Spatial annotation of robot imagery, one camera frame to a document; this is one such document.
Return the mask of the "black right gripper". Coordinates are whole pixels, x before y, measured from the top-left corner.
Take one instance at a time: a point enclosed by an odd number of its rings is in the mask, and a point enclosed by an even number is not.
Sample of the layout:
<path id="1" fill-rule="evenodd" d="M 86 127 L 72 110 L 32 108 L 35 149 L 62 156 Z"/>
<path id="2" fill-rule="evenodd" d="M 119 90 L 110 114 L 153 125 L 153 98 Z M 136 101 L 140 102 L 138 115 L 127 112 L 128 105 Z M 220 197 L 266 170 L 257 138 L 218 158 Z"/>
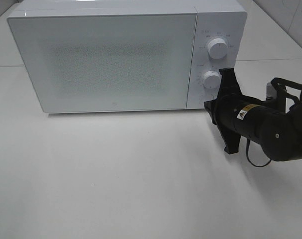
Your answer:
<path id="1" fill-rule="evenodd" d="M 227 154 L 239 152 L 240 138 L 261 138 L 263 102 L 242 95 L 234 68 L 219 69 L 221 83 L 217 99 L 204 102 L 212 123 L 217 126 Z"/>

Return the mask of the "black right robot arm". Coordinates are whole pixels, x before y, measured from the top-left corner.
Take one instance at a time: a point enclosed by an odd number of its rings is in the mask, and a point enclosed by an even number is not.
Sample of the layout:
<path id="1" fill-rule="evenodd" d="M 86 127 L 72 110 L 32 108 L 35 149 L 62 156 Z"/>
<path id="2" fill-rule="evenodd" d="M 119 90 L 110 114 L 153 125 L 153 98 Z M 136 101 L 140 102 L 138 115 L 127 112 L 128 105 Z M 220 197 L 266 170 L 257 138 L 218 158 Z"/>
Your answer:
<path id="1" fill-rule="evenodd" d="M 225 152 L 246 150 L 253 141 L 270 161 L 302 159 L 302 84 L 274 78 L 267 84 L 264 101 L 242 94 L 233 68 L 220 69 L 216 99 L 204 103 L 225 143 Z"/>

